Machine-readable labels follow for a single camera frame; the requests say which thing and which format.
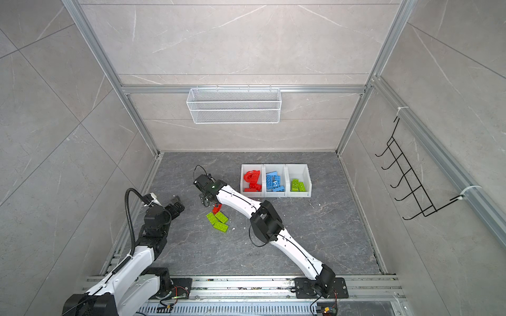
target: white plastic bin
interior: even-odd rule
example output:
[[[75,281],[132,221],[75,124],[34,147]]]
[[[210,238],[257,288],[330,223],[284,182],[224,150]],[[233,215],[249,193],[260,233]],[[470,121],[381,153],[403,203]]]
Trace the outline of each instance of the white plastic bin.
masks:
[[[264,197],[264,183],[262,182],[262,179],[265,179],[265,175],[262,172],[262,165],[261,164],[245,164],[241,165],[241,194],[244,196],[247,196],[249,198],[262,198]],[[244,181],[244,175],[248,171],[253,170],[259,170],[260,171],[260,177],[258,178],[257,184],[262,185],[262,190],[259,192],[245,192],[244,188],[249,188],[249,183]]]
[[[278,172],[278,176],[281,177],[281,185],[285,187],[284,192],[270,192],[267,191],[267,174],[270,172]],[[286,186],[286,166],[284,164],[264,164],[264,169],[262,170],[262,183],[264,183],[262,187],[262,191],[264,191],[264,197],[266,198],[284,198],[286,197],[286,192],[288,187]]]
[[[288,182],[288,188],[286,190],[288,197],[294,198],[309,198],[311,197],[311,190],[313,184],[311,183],[311,178],[309,177],[309,169],[306,164],[286,164],[286,181]],[[304,187],[306,188],[305,192],[292,192],[291,191],[291,181],[293,179],[297,179],[299,181],[304,182]]]

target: wire basket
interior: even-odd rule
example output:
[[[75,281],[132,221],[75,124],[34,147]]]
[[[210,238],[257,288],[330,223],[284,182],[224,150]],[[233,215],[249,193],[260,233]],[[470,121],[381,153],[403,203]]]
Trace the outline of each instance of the wire basket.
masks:
[[[195,124],[279,123],[278,88],[193,88],[186,100]]]

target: black wire hook rack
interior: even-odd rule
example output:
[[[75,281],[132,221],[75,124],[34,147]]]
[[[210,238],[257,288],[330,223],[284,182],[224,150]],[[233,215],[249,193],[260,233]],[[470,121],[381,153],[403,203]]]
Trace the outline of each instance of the black wire hook rack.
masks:
[[[463,198],[463,194],[459,194],[459,195],[457,195],[456,197],[451,198],[449,203],[447,203],[447,204],[445,204],[445,205],[441,206],[440,208],[436,208],[436,206],[434,205],[434,203],[433,203],[433,202],[432,202],[432,200],[431,200],[431,197],[429,196],[429,194],[428,194],[428,193],[427,193],[427,191],[425,190],[425,188],[424,188],[423,184],[421,183],[420,179],[418,178],[418,175],[416,174],[416,172],[414,171],[413,167],[411,166],[411,163],[409,162],[409,160],[408,160],[408,158],[406,157],[406,155],[404,155],[404,152],[402,151],[401,147],[399,146],[399,144],[397,143],[397,141],[396,141],[396,140],[395,140],[395,138],[394,138],[395,130],[397,129],[397,126],[399,125],[399,116],[397,116],[397,117],[395,118],[394,123],[395,123],[394,131],[392,132],[392,136],[390,136],[389,140],[387,141],[387,148],[386,148],[386,149],[382,152],[382,154],[381,154],[381,155],[376,155],[376,154],[375,154],[375,156],[376,156],[376,157],[381,157],[381,156],[383,156],[383,155],[384,155],[387,151],[390,151],[390,153],[391,153],[391,154],[392,154],[392,156],[395,158],[395,160],[394,160],[394,162],[392,162],[392,163],[390,164],[390,166],[388,166],[387,168],[383,168],[383,167],[382,167],[382,169],[383,169],[383,170],[388,170],[388,169],[390,169],[390,168],[391,168],[391,167],[392,167],[395,163],[397,163],[397,166],[399,167],[399,169],[401,170],[401,173],[402,173],[402,176],[401,176],[401,178],[400,178],[399,182],[397,183],[397,185],[395,185],[395,186],[390,185],[390,186],[391,186],[393,189],[395,189],[395,188],[397,188],[397,187],[401,184],[402,180],[403,180],[403,179],[405,179],[405,180],[406,180],[406,183],[408,184],[409,189],[411,190],[411,192],[410,192],[408,195],[406,195],[405,197],[403,197],[402,199],[400,199],[400,200],[399,200],[399,199],[397,199],[397,198],[394,198],[394,199],[395,199],[396,201],[402,201],[402,200],[406,199],[407,197],[409,197],[410,195],[413,195],[413,197],[414,197],[414,199],[415,199],[415,201],[416,201],[416,203],[417,203],[417,205],[418,205],[418,208],[420,209],[420,212],[419,212],[419,213],[417,213],[417,214],[415,214],[414,216],[412,216],[412,217],[410,217],[410,218],[405,218],[405,217],[402,217],[402,219],[404,219],[404,220],[410,220],[410,219],[413,219],[413,218],[415,218],[415,217],[419,216],[420,214],[422,214],[424,217],[427,217],[427,216],[429,216],[429,215],[431,215],[431,214],[434,214],[434,213],[436,213],[437,211],[439,211],[439,210],[441,210],[441,209],[443,209],[443,208],[447,207],[448,205],[450,205],[450,204],[452,204],[452,203],[454,203],[454,202],[456,202],[456,201],[461,200],[461,199]],[[393,144],[395,144],[395,145],[397,146],[397,148],[399,149],[399,151],[400,151],[400,154],[399,154],[397,157],[394,155],[394,152],[392,151],[392,148],[391,148],[391,146],[392,146]],[[409,169],[407,169],[406,171],[404,171],[404,170],[402,169],[402,167],[401,167],[401,165],[400,165],[400,163],[399,163],[399,158],[401,158],[401,157],[404,157],[404,159],[405,159],[405,160],[406,160],[406,162],[408,163]],[[413,174],[414,174],[414,176],[415,176],[416,180],[418,181],[418,184],[419,184],[419,185],[418,185],[416,188],[413,188],[413,187],[411,186],[411,184],[409,183],[408,179],[406,178],[406,175],[407,175],[410,171],[412,171],[412,172],[413,172]],[[427,196],[427,198],[429,199],[429,202],[430,202],[430,206],[429,206],[429,207],[427,207],[427,208],[425,208],[425,209],[422,209],[422,207],[420,206],[420,202],[419,202],[419,200],[418,200],[418,198],[416,197],[416,194],[415,194],[415,192],[416,192],[417,190],[419,190],[419,189],[422,189],[422,190],[423,190],[423,192],[425,193],[425,195]],[[434,210],[433,210],[433,211],[431,211],[431,212],[430,212],[430,213],[428,213],[428,214],[425,214],[425,213],[424,213],[425,211],[428,211],[428,210],[429,210],[429,209],[431,209],[431,208],[433,208]]]

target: white zip tie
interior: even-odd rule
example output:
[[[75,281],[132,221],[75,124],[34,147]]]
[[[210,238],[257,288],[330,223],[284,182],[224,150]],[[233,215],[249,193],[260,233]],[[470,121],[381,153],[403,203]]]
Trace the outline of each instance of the white zip tie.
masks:
[[[459,197],[457,198],[458,200],[462,200],[463,199],[463,195],[464,193],[469,190],[470,188],[481,188],[481,186],[468,186],[467,188],[465,188],[464,190],[462,190],[462,192],[459,194]]]
[[[397,108],[397,114],[396,114],[396,116],[399,116],[399,111],[400,111],[401,109],[407,109],[407,108],[409,108],[409,107],[398,107],[398,108]]]

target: green toy block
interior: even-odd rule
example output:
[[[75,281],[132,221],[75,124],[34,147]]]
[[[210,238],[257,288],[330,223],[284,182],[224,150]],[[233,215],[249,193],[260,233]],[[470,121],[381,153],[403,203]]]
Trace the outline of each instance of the green toy block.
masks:
[[[292,192],[297,192],[299,191],[299,180],[297,179],[293,179],[291,181],[291,191]]]
[[[209,213],[205,217],[207,217],[207,219],[209,219],[209,222],[211,222],[211,225],[214,225],[214,224],[218,223],[218,219],[215,217],[215,215],[213,214],[213,212]]]
[[[228,225],[225,225],[225,224],[220,223],[220,222],[217,222],[216,224],[214,224],[213,227],[216,228],[219,231],[224,232],[224,233],[226,233],[227,230],[228,230]]]
[[[218,212],[216,213],[216,218],[220,220],[220,222],[222,222],[223,224],[225,224],[226,222],[228,222],[228,217],[226,217],[225,215],[223,215],[222,212]]]

